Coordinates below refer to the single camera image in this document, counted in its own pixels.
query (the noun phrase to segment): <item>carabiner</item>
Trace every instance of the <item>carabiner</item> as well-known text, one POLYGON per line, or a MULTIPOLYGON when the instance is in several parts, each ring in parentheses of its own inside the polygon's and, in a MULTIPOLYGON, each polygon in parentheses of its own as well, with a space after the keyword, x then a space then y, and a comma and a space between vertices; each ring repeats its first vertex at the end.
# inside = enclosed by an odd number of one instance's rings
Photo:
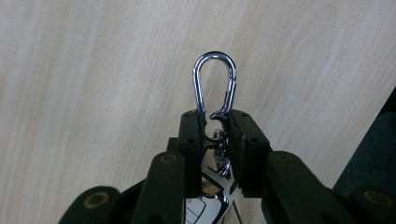
POLYGON ((221 110, 213 113, 210 116, 211 119, 217 119, 219 121, 225 121, 227 119, 228 113, 233 107, 233 96, 236 87, 236 67, 235 64, 233 63, 233 60, 228 55, 218 51, 211 51, 202 55, 197 60, 195 66, 192 69, 192 78, 194 80, 195 98, 197 101, 198 113, 201 115, 204 125, 206 125, 206 118, 205 118, 206 109, 205 109, 204 96, 202 93, 200 73, 204 63, 212 59, 219 60, 227 66, 228 74, 230 76, 230 82, 228 85, 228 90, 225 95, 223 107, 221 108, 221 110))

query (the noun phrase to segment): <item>metal clip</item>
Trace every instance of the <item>metal clip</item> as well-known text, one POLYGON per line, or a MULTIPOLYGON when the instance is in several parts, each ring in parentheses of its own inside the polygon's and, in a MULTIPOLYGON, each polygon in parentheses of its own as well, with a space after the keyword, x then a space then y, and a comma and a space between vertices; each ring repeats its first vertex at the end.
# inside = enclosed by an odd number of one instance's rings
POLYGON ((230 76, 230 82, 228 85, 228 90, 225 95, 223 107, 221 108, 221 110, 213 113, 210 116, 211 119, 217 119, 219 121, 225 121, 227 119, 228 113, 233 107, 233 95, 235 93, 235 87, 236 87, 236 67, 235 64, 233 63, 233 60, 228 55, 218 51, 211 51, 202 55, 198 59, 198 61, 195 63, 195 66, 192 69, 192 77, 194 80, 195 97, 197 101, 198 112, 201 115, 204 125, 206 125, 206 118, 205 118, 206 109, 205 109, 204 96, 202 93, 200 73, 204 63, 212 59, 219 60, 227 66, 228 74, 230 76))

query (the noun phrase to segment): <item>carabiner gate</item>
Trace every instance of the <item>carabiner gate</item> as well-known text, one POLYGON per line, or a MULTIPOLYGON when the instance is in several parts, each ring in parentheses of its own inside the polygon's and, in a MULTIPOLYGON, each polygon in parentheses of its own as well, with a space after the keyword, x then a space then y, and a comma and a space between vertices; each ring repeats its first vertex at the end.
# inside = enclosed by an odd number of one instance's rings
POLYGON ((205 118, 206 109, 205 109, 204 95, 202 92, 200 73, 204 63, 212 59, 219 60, 227 66, 230 82, 228 85, 228 90, 225 95, 223 107, 221 108, 221 110, 213 113, 210 116, 211 119, 217 119, 223 122, 228 118, 228 114, 233 107, 233 95, 235 93, 235 87, 236 87, 236 67, 235 64, 233 63, 233 60, 228 55, 218 51, 211 51, 202 55, 197 60, 195 66, 192 69, 192 78, 194 80, 195 97, 197 101, 198 113, 201 115, 204 125, 206 125, 207 122, 205 118))

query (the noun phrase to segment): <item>wood grain surface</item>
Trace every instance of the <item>wood grain surface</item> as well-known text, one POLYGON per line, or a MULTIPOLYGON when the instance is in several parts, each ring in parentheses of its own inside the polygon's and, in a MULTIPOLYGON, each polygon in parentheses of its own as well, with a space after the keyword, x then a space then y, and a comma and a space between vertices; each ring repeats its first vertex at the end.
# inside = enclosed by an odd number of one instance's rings
MULTIPOLYGON (((236 63, 233 108, 331 188, 396 85, 396 4, 1 0, 0 223, 56 223, 84 190, 145 178, 211 50, 236 63)), ((220 109, 224 65, 202 79, 220 109)), ((260 200, 237 206, 264 222, 260 200)))

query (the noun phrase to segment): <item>keychain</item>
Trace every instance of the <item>keychain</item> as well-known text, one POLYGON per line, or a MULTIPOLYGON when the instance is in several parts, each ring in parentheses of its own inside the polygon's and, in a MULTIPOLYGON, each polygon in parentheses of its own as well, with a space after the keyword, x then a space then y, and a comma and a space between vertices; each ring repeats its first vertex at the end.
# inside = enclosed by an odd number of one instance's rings
POLYGON ((203 97, 200 72, 204 63, 210 60, 223 62, 230 77, 228 90, 226 91, 224 105, 221 110, 213 113, 210 118, 221 122, 222 130, 216 129, 212 137, 206 137, 208 149, 213 149, 213 157, 217 171, 202 165, 202 188, 203 197, 186 200, 186 223, 218 223, 226 214, 227 210, 234 205, 233 182, 231 181, 231 164, 228 155, 228 133, 225 130, 225 122, 229 119, 233 106, 233 96, 236 87, 236 67, 233 60, 224 53, 212 51, 201 56, 192 69, 192 76, 195 88, 197 110, 204 124, 205 102, 203 97))

